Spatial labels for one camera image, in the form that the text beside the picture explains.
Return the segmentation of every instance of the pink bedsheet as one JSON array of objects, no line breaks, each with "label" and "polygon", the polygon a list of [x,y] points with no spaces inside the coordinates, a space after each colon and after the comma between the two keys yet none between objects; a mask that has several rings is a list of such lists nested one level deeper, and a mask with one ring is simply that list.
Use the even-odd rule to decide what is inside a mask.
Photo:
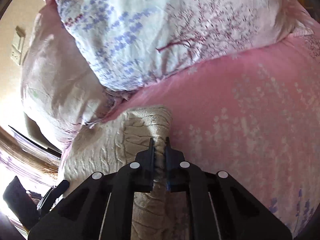
[{"label": "pink bedsheet", "polygon": [[314,35],[226,56],[141,89],[131,107],[172,111],[172,147],[204,171],[229,172],[293,235],[320,202],[320,25]]}]

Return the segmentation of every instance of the textured blanket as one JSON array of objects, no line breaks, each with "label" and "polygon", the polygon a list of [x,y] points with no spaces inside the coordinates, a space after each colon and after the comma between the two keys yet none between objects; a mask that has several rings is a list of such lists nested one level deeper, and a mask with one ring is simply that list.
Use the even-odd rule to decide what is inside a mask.
[{"label": "textured blanket", "polygon": [[70,182],[67,196],[95,171],[117,172],[134,161],[135,155],[155,142],[156,179],[151,193],[135,193],[131,239],[172,239],[174,221],[166,214],[163,182],[164,145],[169,135],[171,114],[162,107],[128,110],[117,119],[83,127],[59,170]]}]

